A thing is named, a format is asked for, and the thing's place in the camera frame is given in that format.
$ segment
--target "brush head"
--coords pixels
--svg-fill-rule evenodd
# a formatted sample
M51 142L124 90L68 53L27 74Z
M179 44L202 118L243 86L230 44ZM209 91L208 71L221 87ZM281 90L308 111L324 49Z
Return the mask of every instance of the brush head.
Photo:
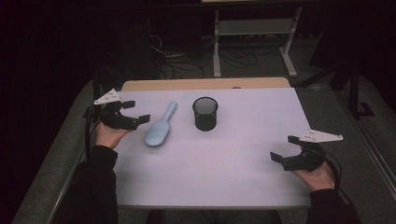
M169 133L169 123L163 120L155 122L146 133L145 142L150 147L156 147L165 140Z
M166 135L169 133L168 120L173 115L177 108L177 103L172 101L163 116L163 119L153 123L146 133L145 142L150 147L156 147L165 140Z

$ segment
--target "white table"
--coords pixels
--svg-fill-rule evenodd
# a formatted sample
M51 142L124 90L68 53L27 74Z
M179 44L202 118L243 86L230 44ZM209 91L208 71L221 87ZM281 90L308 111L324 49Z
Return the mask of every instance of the white table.
M292 88L235 90L122 91L136 107L126 116L150 114L151 121L125 136L115 172L120 205L149 208L260 208L309 206L303 182L270 151L283 156L301 152L288 135L309 129ZM194 126L192 103L210 96L219 103L218 124L210 132ZM178 103L171 130L159 147L144 136L171 101Z

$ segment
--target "black mesh cup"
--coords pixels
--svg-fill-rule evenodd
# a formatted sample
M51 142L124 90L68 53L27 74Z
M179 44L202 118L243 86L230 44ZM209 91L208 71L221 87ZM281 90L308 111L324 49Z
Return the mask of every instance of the black mesh cup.
M214 129L217 124L216 115L218 107L218 102L210 97L198 98L194 104L192 104L195 116L195 127L203 132Z

